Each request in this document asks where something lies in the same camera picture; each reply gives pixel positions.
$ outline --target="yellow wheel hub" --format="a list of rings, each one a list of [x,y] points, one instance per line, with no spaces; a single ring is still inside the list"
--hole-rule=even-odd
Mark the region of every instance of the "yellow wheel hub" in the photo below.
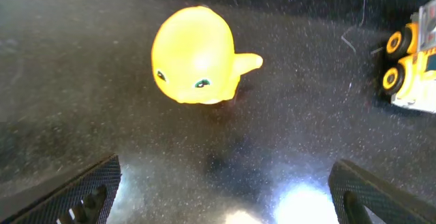
[[[388,44],[386,45],[386,51],[389,54],[393,53],[395,50],[398,49],[401,43],[401,38],[402,36],[399,31],[395,32],[394,34],[392,34],[392,36],[390,36]]]
[[[393,67],[389,69],[383,77],[383,88],[388,90],[391,89],[398,81],[398,69]]]

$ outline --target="toy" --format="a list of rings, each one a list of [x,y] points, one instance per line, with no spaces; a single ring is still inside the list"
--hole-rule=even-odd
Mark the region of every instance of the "toy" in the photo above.
[[[411,19],[386,46],[386,56],[399,61],[385,73],[383,90],[396,106],[436,113],[436,0]]]
[[[232,99],[240,76],[262,66],[256,54],[235,54],[232,32],[208,7],[188,7],[159,29],[151,63],[158,87],[179,103]]]

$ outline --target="tire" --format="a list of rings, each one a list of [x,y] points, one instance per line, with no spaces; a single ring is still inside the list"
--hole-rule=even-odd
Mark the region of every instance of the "tire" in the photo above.
[[[400,31],[392,34],[386,44],[386,57],[392,61],[407,56],[407,49],[411,44],[412,32],[408,27],[403,27]]]
[[[393,95],[400,91],[405,78],[403,65],[397,63],[395,67],[390,68],[383,76],[383,92],[387,95]]]

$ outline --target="dark tabletop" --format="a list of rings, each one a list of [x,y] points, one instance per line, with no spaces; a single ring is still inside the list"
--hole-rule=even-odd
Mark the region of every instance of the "dark tabletop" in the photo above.
[[[337,223],[342,158],[436,204],[436,116],[381,99],[370,54],[426,1],[367,0],[355,53],[362,0],[0,0],[0,196],[117,153],[109,223]],[[201,3],[264,58],[216,106],[151,75],[160,24]]]

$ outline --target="yellow toy truck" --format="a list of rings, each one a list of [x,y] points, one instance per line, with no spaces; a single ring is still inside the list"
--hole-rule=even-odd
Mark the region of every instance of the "yellow toy truck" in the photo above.
[[[386,57],[398,61],[382,81],[391,103],[436,113],[436,0],[420,7],[411,23],[390,36]]]

